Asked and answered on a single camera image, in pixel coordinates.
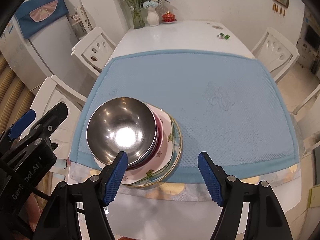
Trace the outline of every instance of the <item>chair backrest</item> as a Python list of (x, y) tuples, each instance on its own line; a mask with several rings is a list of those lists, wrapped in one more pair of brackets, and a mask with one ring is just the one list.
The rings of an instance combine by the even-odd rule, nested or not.
[(311, 109), (298, 121), (303, 139), (320, 131), (320, 97), (318, 97)]
[(64, 141), (72, 141), (73, 133), (76, 129), (76, 124), (81, 113), (81, 106), (84, 105), (86, 97), (80, 95), (72, 88), (67, 86), (57, 76), (47, 77), (41, 85), (35, 99), (31, 105), (31, 109), (36, 112), (36, 119), (29, 127), (21, 134), (20, 139), (25, 137), (30, 128), (52, 107), (59, 102), (64, 102), (68, 107), (68, 117), (52, 134), (59, 134), (59, 137), (64, 138)]
[(115, 48), (116, 44), (102, 28), (95, 27), (73, 47), (71, 55), (76, 56), (87, 67), (101, 71)]
[(271, 27), (267, 28), (251, 52), (270, 73), (281, 67), (286, 68), (285, 73), (288, 72), (299, 57), (298, 49), (286, 37)]

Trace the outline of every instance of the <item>black screen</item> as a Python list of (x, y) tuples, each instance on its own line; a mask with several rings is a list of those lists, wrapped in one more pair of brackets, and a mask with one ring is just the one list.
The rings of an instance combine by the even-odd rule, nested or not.
[(320, 45), (320, 37), (319, 35), (315, 32), (315, 30), (308, 26), (307, 34), (304, 38), (304, 40), (310, 44), (311, 47), (313, 47), (315, 50), (318, 50), (319, 45)]

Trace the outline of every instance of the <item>vase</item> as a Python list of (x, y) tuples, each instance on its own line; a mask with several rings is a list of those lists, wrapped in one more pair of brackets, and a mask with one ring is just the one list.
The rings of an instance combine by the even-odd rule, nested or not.
[(157, 14), (156, 12), (156, 8), (148, 8), (148, 17), (147, 17), (147, 20), (148, 20), (148, 24), (150, 26), (157, 26), (159, 25), (159, 15)]
[(140, 0), (125, 0), (131, 11), (133, 27), (140, 29), (145, 26), (140, 9)]

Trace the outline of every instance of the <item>blue table mat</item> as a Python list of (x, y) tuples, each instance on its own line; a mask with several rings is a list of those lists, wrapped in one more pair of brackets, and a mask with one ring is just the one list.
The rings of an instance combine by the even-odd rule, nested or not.
[(167, 182), (203, 183), (197, 157), (206, 151), (239, 179), (299, 162), (297, 139), (280, 92), (263, 64), (233, 54), (161, 50), (113, 58), (81, 112), (70, 160), (98, 169), (86, 141), (93, 112), (115, 97), (164, 109), (182, 133), (182, 158)]

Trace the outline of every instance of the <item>chair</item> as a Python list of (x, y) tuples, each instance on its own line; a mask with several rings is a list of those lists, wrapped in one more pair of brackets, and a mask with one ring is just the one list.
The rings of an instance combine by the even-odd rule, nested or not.
[(72, 56), (78, 58), (89, 70), (90, 75), (97, 79), (101, 70), (116, 48), (100, 27), (95, 27), (72, 49)]
[(68, 157), (71, 151), (73, 134), (86, 100), (86, 97), (74, 91), (55, 75), (45, 79), (33, 100), (31, 109), (36, 112), (36, 119), (24, 130), (20, 139), (25, 137), (29, 133), (30, 128), (57, 103), (64, 102), (68, 107), (68, 117), (50, 136), (52, 144), (57, 147), (54, 149), (57, 161), (50, 169), (50, 172), (55, 174), (52, 176), (50, 192), (48, 194), (52, 192), (59, 181), (68, 181), (70, 166)]
[(251, 51), (270, 73), (280, 70), (274, 80), (278, 83), (299, 58), (298, 49), (281, 33), (268, 27), (258, 44)]
[[(297, 112), (311, 100), (316, 94), (320, 91), (320, 85), (317, 86), (315, 90), (305, 99), (303, 102), (298, 105), (293, 111), (293, 114), (297, 114)], [(297, 123), (300, 129), (301, 137), (303, 140), (308, 138), (311, 135), (318, 134), (320, 132), (320, 97), (318, 97), (311, 107), (311, 109), (307, 112), (307, 114), (302, 117)], [(305, 152), (310, 152), (313, 149), (317, 148), (320, 145), (320, 141), (309, 147)]]

